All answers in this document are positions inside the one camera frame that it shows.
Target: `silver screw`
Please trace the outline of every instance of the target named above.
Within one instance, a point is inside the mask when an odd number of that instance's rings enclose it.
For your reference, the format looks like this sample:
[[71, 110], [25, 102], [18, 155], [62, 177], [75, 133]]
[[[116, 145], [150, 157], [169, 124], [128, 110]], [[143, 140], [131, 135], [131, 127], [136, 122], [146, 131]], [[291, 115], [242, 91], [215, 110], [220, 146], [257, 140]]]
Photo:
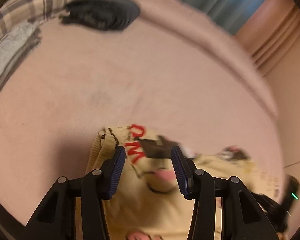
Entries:
[[233, 177], [231, 177], [231, 181], [234, 182], [234, 183], [238, 183], [240, 180], [239, 180], [238, 177], [233, 176]]
[[95, 170], [93, 170], [93, 172], [92, 172], [92, 174], [95, 175], [95, 176], [98, 176], [98, 175], [100, 175], [101, 173], [102, 173], [102, 171], [99, 170], [99, 169], [95, 169]]
[[204, 174], [204, 170], [202, 170], [202, 169], [196, 169], [194, 172], [195, 172], [195, 174], [200, 175], [200, 176], [202, 176]]
[[58, 179], [58, 182], [59, 182], [59, 183], [64, 183], [64, 182], [66, 182], [66, 180], [67, 180], [66, 177], [60, 177], [60, 178]]

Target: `black device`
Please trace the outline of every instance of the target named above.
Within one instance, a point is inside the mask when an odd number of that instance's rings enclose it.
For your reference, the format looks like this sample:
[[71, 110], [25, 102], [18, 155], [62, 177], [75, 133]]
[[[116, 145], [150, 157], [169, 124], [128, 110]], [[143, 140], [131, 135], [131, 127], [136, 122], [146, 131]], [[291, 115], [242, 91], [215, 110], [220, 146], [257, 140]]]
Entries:
[[[110, 200], [116, 192], [125, 157], [124, 147], [117, 146], [113, 158], [104, 161], [100, 169], [79, 179], [58, 178], [30, 218], [21, 240], [75, 240], [76, 197], [81, 197], [84, 240], [110, 240], [102, 200]], [[187, 200], [195, 199], [188, 240], [214, 239], [217, 196], [222, 199], [222, 240], [276, 240], [276, 231], [286, 229], [287, 211], [293, 202], [287, 195], [291, 194], [286, 193], [279, 205], [251, 193], [238, 177], [212, 177], [186, 159], [178, 146], [172, 148], [171, 160], [180, 192]], [[290, 180], [288, 192], [296, 194], [297, 189], [297, 180]]]

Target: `folded garment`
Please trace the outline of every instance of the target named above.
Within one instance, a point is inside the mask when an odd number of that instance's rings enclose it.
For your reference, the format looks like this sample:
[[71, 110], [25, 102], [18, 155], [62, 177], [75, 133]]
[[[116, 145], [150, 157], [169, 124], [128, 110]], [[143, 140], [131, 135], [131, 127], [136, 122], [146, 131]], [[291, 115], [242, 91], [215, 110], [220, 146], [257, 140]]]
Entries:
[[131, 0], [74, 0], [65, 6], [70, 12], [63, 23], [77, 23], [98, 30], [123, 30], [140, 14]]
[[[178, 190], [170, 159], [175, 145], [182, 148], [184, 155], [195, 157], [196, 167], [212, 176], [223, 179], [238, 176], [249, 190], [277, 199], [277, 179], [261, 172], [238, 147], [227, 147], [217, 155], [194, 154], [180, 143], [137, 124], [103, 128], [93, 142], [86, 173], [110, 159], [117, 145], [125, 147], [127, 158], [116, 194], [103, 202], [113, 240], [187, 239], [194, 201], [186, 200]], [[80, 240], [80, 200], [76, 205]], [[221, 238], [221, 227], [221, 199], [217, 198], [215, 240]]]
[[21, 22], [0, 41], [0, 90], [27, 53], [40, 42], [38, 23]]

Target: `pink cartoon tongue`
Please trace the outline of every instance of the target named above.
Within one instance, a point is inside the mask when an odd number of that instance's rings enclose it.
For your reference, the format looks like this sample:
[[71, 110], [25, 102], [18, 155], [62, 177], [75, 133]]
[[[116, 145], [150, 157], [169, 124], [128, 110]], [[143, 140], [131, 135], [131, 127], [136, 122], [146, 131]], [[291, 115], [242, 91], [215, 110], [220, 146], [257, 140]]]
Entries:
[[165, 181], [171, 181], [176, 179], [176, 175], [174, 171], [169, 171], [169, 170], [157, 170], [154, 171], [154, 173], [160, 178]]

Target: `green light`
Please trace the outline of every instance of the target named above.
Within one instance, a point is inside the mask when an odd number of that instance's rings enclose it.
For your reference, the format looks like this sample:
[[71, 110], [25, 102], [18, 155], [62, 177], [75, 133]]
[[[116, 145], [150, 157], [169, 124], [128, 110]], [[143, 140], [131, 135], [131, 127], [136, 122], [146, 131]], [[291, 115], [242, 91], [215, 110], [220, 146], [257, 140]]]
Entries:
[[291, 193], [291, 195], [292, 195], [296, 200], [299, 200], [299, 198], [298, 198], [296, 195], [294, 195], [293, 193]]

